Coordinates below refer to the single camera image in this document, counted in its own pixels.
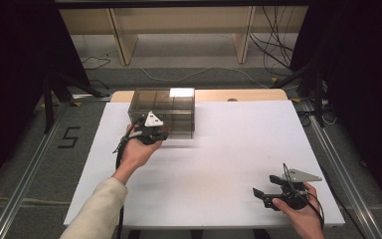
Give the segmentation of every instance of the metal rail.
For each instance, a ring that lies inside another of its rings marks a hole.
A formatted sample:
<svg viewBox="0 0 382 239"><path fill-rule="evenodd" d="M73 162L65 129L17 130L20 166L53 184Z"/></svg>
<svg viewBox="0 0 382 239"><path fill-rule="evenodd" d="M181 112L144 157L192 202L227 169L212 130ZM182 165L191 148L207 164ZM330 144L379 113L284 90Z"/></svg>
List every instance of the metal rail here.
<svg viewBox="0 0 382 239"><path fill-rule="evenodd" d="M12 194L11 198L9 199L5 208L3 209L0 215L0 238L5 238L18 212L18 209L20 208L23 198L29 190L30 185L36 175L36 172L40 164L42 163L46 152L48 151L49 145L52 139L54 138L55 132L59 126L59 122L61 121L61 118L66 112L68 106L69 103L63 103L58 106L57 119L55 120L54 125L50 128L49 132L43 136L35 154L33 155L32 160L30 161L26 171L23 174L23 177L21 178L20 182L15 188L14 193Z"/></svg>
<svg viewBox="0 0 382 239"><path fill-rule="evenodd" d="M313 111L313 107L303 102L303 106L307 111ZM333 170L336 172L337 178L340 181L358 219L368 238L382 238L382 230L379 227L374 215L371 213L364 198L357 189L349 172L346 170L342 159L333 146L325 128L321 128L314 116L310 116L315 134L318 137L327 158L330 161Z"/></svg>

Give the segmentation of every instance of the table leg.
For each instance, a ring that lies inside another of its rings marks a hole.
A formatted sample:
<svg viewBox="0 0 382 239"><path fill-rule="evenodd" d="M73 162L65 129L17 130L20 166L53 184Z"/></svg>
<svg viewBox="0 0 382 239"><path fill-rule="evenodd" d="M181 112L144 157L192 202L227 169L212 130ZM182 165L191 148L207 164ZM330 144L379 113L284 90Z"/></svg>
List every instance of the table leg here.
<svg viewBox="0 0 382 239"><path fill-rule="evenodd" d="M201 239L203 238L203 230L191 230L192 239Z"/></svg>
<svg viewBox="0 0 382 239"><path fill-rule="evenodd" d="M269 232L265 229L254 229L253 231L256 239L271 239Z"/></svg>

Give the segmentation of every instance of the hand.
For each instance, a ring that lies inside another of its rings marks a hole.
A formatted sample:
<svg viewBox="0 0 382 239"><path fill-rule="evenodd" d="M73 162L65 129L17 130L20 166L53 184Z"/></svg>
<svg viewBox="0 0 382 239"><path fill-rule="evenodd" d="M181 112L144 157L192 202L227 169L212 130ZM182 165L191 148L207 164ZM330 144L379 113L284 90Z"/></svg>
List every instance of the hand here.
<svg viewBox="0 0 382 239"><path fill-rule="evenodd" d="M317 197L317 192L313 186L311 186L307 182L305 182L303 185L305 186L308 193ZM318 202L313 196L308 195L308 201L318 210ZM278 198L275 198L273 200L273 204L289 218L290 222L292 223L293 229L299 236L301 236L304 239L324 238L319 218L311 207L306 205L300 210L293 210L285 202Z"/></svg>
<svg viewBox="0 0 382 239"><path fill-rule="evenodd" d="M161 144L162 141L157 141L154 144L145 145L136 138L130 139L123 150L120 166L112 177L126 184L132 173L138 167L143 166Z"/></svg>

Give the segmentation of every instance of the transparent plastic box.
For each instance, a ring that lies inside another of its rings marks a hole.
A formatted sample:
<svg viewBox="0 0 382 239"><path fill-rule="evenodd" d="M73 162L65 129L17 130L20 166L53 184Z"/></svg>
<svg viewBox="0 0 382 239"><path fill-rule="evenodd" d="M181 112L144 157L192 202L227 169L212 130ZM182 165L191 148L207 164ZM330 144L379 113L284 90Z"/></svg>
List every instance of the transparent plastic box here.
<svg viewBox="0 0 382 239"><path fill-rule="evenodd" d="M192 138L195 124L193 88L137 89L129 106L131 121L152 111L166 127L171 138Z"/></svg>

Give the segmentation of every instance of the floor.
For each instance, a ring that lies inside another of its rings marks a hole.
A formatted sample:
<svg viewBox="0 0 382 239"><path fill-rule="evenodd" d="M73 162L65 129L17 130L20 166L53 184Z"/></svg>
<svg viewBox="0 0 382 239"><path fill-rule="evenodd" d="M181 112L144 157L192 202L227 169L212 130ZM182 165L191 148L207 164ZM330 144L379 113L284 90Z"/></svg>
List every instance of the floor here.
<svg viewBox="0 0 382 239"><path fill-rule="evenodd" d="M269 36L269 34L259 34L257 38L268 40ZM296 37L297 34L281 35L281 39L285 39L286 45L290 48L293 47ZM264 54L251 41L246 63L239 64L232 36L229 34L142 35L139 36L129 66L123 66L119 63L116 45L112 36L73 36L73 41L78 49L79 56L84 61L85 69L190 69L183 76L162 76L164 80L169 80L170 77L186 78L193 74L207 74L207 72L199 72L201 69L206 68L216 69L217 71L269 68L272 79L280 78L281 75L288 73L273 59L265 58ZM270 47L270 51L281 61L284 60L279 48ZM98 72L88 71L88 74L92 78ZM294 85L288 87L286 92L289 98L297 97L293 90L295 90ZM295 108L297 111L302 111L309 105L308 102L295 104ZM81 108L69 109L67 115L72 120L62 122L62 124L65 127L73 126L77 121L82 121L82 118L90 118L93 115L100 114L103 108L104 103L83 103ZM38 104L37 117L43 118L43 109L41 109L40 104ZM86 131L82 137L86 137L88 139L86 141L93 141L93 130L96 130L98 126L98 118L78 123L82 124L82 128L85 128ZM22 178L25 168L28 168L31 158L35 156L36 148L41 145L38 138L42 138L43 128L44 123L41 119L32 119L31 128L24 135L24 140L20 141L19 147L14 150L13 159L4 164L0 172L0 214L20 178ZM361 238L354 226L359 224L357 214L354 213L354 206L344 196L346 194L345 189L341 186L341 182L336 179L336 172L333 171L333 167L329 164L329 156L321 146L315 128L311 125L304 129L315 155L331 174L331 184L334 185L337 194L343 195L340 199L346 209L349 210L348 213L344 213L343 208L341 210L347 222L345 226L327 229L325 231L326 237ZM380 194L379 188L369 175L368 170L359 166L359 155L350 140L347 139L344 128L338 124L327 124L326 130L339 156L345 161L345 166L350 168L350 174L358 186L357 189L365 199L368 209L374 213L375 220L377 220L379 228L382 230L382 194ZM64 133L67 132L59 131L56 138L63 138ZM61 150L58 145L63 143L58 139L52 139L52 144L48 148L50 154L56 150ZM72 196L64 194L66 193L65 187L76 186L76 181L74 179L70 180L82 173L81 162L77 161L76 158L87 157L87 152L66 150L64 153L59 152L59 155L59 158L45 157L43 159L42 165L35 174L34 182L30 185L30 189L23 200L23 206L16 217L12 218L14 222L7 233L7 238L37 238L34 235L41 235L42 238L58 238L61 231L64 230L62 221ZM52 177L44 176L47 173L51 174ZM68 178L59 176L61 174L68 175ZM357 222L352 223L348 217L349 215L352 215ZM269 232L272 238L297 238L290 228L272 229ZM141 232L140 238L188 239L191 238L191 233L185 230L147 230ZM206 230L203 234L203 239L221 238L253 239L254 234L252 230L245 229Z"/></svg>

